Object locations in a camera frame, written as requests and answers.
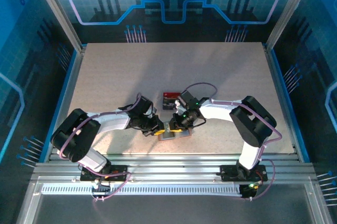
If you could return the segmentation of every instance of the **beige work surface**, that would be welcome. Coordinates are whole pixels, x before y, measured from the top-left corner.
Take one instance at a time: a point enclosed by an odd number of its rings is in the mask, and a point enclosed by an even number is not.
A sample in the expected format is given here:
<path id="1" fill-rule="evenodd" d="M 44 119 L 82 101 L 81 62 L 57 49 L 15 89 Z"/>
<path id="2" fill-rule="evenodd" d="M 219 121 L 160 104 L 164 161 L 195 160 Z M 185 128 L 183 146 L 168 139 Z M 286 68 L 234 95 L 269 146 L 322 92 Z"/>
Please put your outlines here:
<path id="1" fill-rule="evenodd" d="M 182 91 L 195 82 L 219 89 L 218 100 L 254 96 L 277 121 L 283 139 L 266 152 L 293 152 L 273 80 L 261 43 L 105 43 L 88 44 L 70 111 L 115 110 L 135 102 L 138 92 L 153 101 L 162 121 L 172 117 L 162 110 L 164 91 Z M 208 97 L 212 87 L 191 88 L 197 98 Z M 115 153 L 240 153 L 243 140 L 232 122 L 209 119 L 188 138 L 158 141 L 134 129 L 96 136 L 93 147 Z"/>

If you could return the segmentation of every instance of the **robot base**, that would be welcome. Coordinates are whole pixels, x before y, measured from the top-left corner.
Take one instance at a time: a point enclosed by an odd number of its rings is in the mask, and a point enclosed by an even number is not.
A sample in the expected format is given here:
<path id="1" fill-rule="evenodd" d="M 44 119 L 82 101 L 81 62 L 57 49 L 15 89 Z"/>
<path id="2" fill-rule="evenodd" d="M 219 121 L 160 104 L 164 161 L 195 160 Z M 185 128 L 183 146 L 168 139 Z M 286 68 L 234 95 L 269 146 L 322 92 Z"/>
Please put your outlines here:
<path id="1" fill-rule="evenodd" d="M 220 173 L 217 175 L 221 176 L 221 181 L 223 182 L 258 182 L 261 180 L 260 176 L 264 182 L 268 181 L 267 172 L 264 165 L 256 165 L 246 180 L 240 179 L 238 177 L 236 165 L 220 166 Z"/>
<path id="2" fill-rule="evenodd" d="M 109 170 L 104 170 L 104 174 L 116 174 L 120 172 L 126 172 L 127 171 L 127 166 L 126 165 L 110 165 Z M 105 181 L 125 181 L 127 175 L 121 175 L 121 176 L 116 176 L 116 177 L 102 177 L 102 176 L 97 176 L 93 173 L 91 173 L 89 170 L 86 168 L 82 167 L 82 172 L 81 172 L 81 177 L 80 181 L 95 181 L 96 178 L 99 178 L 102 182 Z"/>

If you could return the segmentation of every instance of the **table surface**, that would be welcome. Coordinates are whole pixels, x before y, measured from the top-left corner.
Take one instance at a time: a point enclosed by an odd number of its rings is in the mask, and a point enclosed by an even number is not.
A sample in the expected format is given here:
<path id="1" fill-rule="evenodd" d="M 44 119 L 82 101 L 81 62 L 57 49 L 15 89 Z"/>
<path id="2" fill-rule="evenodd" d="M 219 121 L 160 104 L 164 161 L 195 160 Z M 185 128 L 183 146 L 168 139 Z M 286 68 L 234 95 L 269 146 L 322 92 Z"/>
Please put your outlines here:
<path id="1" fill-rule="evenodd" d="M 153 101 L 160 119 L 166 121 L 172 111 L 162 110 L 163 92 L 182 91 L 195 82 L 217 86 L 214 98 L 218 100 L 254 96 L 276 119 L 276 128 L 283 135 L 266 152 L 293 152 L 261 43 L 88 44 L 69 113 L 75 108 L 100 113 L 115 110 L 134 103 L 141 92 Z M 191 88 L 197 98 L 212 92 L 212 87 L 204 85 Z M 217 119 L 207 120 L 187 138 L 158 141 L 156 136 L 144 137 L 140 131 L 127 129 L 98 134 L 93 143 L 103 154 L 237 154 L 242 146 L 234 124 Z"/>

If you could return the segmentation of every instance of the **blue printed backdrop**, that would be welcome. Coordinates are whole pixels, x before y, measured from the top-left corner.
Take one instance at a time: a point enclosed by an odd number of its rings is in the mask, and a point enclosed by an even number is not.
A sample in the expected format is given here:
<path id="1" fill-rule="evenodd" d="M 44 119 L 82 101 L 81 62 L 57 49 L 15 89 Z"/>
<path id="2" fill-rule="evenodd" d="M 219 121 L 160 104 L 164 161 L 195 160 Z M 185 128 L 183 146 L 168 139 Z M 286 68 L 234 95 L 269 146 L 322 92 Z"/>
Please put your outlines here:
<path id="1" fill-rule="evenodd" d="M 301 0 L 275 53 L 309 157 L 318 173 L 336 170 L 336 0 Z M 335 218 L 335 208 L 330 208 Z"/>
<path id="2" fill-rule="evenodd" d="M 142 25 L 148 42 L 242 42 L 245 33 L 245 41 L 249 42 L 267 39 L 287 0 L 60 2 L 84 43 L 126 42 L 124 31 L 128 32 L 127 25 Z M 241 33 L 242 36 L 230 38 L 236 33 Z"/>
<path id="3" fill-rule="evenodd" d="M 40 155 L 25 140 L 45 140 L 73 48 L 45 0 L 0 1 L 0 223 L 15 223 Z"/>

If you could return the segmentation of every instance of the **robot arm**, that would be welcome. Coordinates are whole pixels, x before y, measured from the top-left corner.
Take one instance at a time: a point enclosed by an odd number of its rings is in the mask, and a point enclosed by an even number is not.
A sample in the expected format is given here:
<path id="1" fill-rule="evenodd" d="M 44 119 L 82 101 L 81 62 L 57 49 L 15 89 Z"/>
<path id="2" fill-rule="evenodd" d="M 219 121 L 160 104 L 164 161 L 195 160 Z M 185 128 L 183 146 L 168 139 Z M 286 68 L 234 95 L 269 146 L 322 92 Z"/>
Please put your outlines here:
<path id="1" fill-rule="evenodd" d="M 141 130 L 144 136 L 161 134 L 164 131 L 164 125 L 155 113 L 153 103 L 144 96 L 141 96 L 134 105 L 104 113 L 103 116 L 75 109 L 52 135 L 51 143 L 58 150 L 64 148 L 62 156 L 71 162 L 78 162 L 94 172 L 109 174 L 110 162 L 91 147 L 96 135 L 110 130 L 128 128 Z M 65 145 L 80 123 L 91 117 L 93 119 L 84 124 Z"/>
<path id="2" fill-rule="evenodd" d="M 184 91 L 176 104 L 177 114 L 174 114 L 170 121 L 171 131 L 193 128 L 197 119 L 204 120 L 202 124 L 207 119 L 227 120 L 235 124 L 244 140 L 243 149 L 236 164 L 238 177 L 241 179 L 246 179 L 259 163 L 263 143 L 272 134 L 272 130 L 239 104 L 248 106 L 272 127 L 276 127 L 275 119 L 252 96 L 236 101 L 210 100 L 208 98 L 197 100 L 188 91 Z"/>

